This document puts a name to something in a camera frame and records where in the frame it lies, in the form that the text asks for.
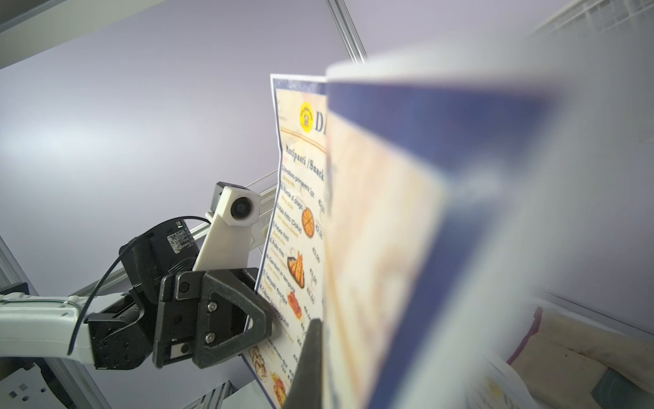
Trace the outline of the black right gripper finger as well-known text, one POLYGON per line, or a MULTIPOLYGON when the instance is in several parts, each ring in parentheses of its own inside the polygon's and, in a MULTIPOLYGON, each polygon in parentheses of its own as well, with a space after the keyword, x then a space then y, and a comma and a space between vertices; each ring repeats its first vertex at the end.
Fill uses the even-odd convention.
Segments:
POLYGON ((323 321, 311 320, 284 409, 322 407, 323 321))

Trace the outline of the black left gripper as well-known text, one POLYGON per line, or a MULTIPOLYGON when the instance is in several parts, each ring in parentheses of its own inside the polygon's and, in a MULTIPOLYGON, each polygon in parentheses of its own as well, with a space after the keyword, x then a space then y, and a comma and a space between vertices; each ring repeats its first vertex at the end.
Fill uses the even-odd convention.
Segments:
POLYGON ((269 339, 274 309, 255 292, 257 276, 256 269, 171 274, 153 303, 130 289, 86 318, 94 367, 126 371, 152 358, 157 368, 191 360, 204 369, 269 339))

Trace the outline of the dim sum menu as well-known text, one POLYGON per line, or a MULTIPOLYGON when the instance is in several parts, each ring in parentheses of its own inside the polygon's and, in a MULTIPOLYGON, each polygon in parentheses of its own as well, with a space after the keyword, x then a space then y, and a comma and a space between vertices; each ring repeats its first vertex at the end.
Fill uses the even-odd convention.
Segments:
POLYGON ((521 190, 561 99, 538 44, 430 44, 270 78, 279 182, 245 363, 283 408, 311 320, 321 408, 390 408, 476 252, 521 190))
POLYGON ((484 354, 478 369, 465 387, 466 408, 539 408, 517 371, 497 354, 484 354))

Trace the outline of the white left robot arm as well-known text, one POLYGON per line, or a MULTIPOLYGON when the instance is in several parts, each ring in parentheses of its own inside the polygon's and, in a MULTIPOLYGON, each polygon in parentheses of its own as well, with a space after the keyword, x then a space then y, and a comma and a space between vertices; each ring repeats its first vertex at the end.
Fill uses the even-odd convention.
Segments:
POLYGON ((217 366, 268 339, 273 312, 247 266, 250 220, 213 216, 202 245, 176 217, 124 245, 125 293, 33 296, 26 283, 1 291, 1 355, 68 359, 129 371, 192 361, 217 366))

